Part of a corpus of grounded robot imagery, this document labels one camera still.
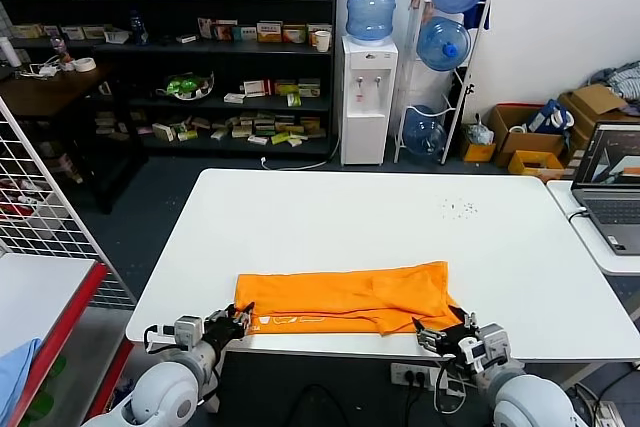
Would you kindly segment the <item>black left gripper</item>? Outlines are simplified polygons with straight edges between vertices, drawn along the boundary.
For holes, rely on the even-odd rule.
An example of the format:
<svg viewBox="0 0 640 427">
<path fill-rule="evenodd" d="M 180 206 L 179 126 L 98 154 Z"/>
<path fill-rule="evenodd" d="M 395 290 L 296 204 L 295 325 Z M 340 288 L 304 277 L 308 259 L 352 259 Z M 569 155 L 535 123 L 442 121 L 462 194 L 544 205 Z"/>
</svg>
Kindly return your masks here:
<svg viewBox="0 0 640 427">
<path fill-rule="evenodd" d="M 204 338 L 206 340 L 236 340 L 247 335 L 251 326 L 254 303 L 250 302 L 242 311 L 233 304 L 224 310 L 211 314 L 204 322 Z"/>
</svg>

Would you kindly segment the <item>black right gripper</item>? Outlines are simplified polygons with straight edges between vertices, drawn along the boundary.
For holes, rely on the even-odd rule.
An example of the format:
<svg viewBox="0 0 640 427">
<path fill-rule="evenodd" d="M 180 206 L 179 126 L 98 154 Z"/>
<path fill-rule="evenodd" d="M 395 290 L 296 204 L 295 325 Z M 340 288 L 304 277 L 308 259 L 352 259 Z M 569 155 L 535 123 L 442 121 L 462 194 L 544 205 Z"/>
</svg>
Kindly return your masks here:
<svg viewBox="0 0 640 427">
<path fill-rule="evenodd" d="M 441 356 L 461 355 L 464 351 L 473 350 L 479 344 L 479 328 L 475 312 L 467 312 L 459 306 L 449 306 L 451 312 L 462 323 L 442 331 L 425 327 L 420 320 L 413 317 L 418 344 L 426 350 L 437 350 Z"/>
</svg>

